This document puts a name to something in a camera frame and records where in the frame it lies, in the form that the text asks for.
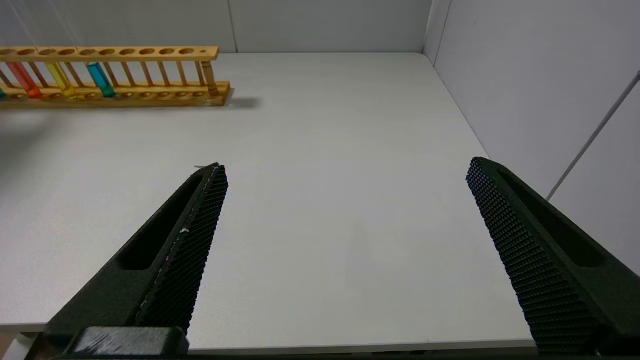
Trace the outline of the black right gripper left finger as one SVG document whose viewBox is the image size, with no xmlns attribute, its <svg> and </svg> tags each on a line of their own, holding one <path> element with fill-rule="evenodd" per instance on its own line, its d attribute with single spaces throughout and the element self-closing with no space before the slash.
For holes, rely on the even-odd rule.
<svg viewBox="0 0 640 360">
<path fill-rule="evenodd" d="M 90 327 L 188 332 L 229 182 L 215 162 L 193 173 L 46 324 L 68 346 Z"/>
</svg>

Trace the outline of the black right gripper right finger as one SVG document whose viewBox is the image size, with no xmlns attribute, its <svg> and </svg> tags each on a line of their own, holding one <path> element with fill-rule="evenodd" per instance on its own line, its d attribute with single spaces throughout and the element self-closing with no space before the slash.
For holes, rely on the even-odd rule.
<svg viewBox="0 0 640 360">
<path fill-rule="evenodd" d="M 639 276 L 502 164 L 474 157 L 466 182 L 537 353 L 637 360 Z"/>
</svg>

